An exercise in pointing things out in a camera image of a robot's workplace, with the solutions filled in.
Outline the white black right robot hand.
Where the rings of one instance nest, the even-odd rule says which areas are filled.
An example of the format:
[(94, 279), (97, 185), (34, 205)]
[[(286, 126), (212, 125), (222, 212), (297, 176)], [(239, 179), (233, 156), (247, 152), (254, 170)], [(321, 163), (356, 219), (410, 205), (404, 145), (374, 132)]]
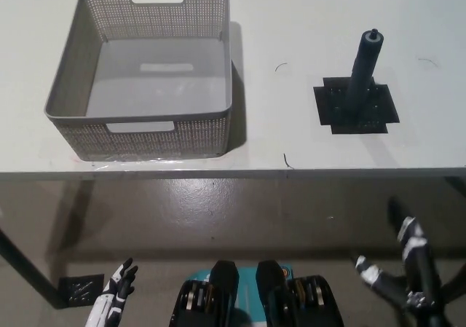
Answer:
[(396, 197), (388, 200), (387, 218), (401, 246), (405, 276), (392, 276), (359, 255), (355, 269), (360, 278), (375, 294), (402, 310), (442, 312), (441, 279), (419, 221)]

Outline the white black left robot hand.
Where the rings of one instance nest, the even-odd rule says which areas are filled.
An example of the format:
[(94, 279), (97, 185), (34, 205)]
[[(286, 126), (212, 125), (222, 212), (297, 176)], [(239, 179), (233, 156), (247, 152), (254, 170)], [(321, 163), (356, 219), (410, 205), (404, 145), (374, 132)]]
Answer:
[(135, 290), (133, 282), (137, 271), (132, 258), (119, 266), (95, 300), (85, 327), (119, 326), (127, 298)]

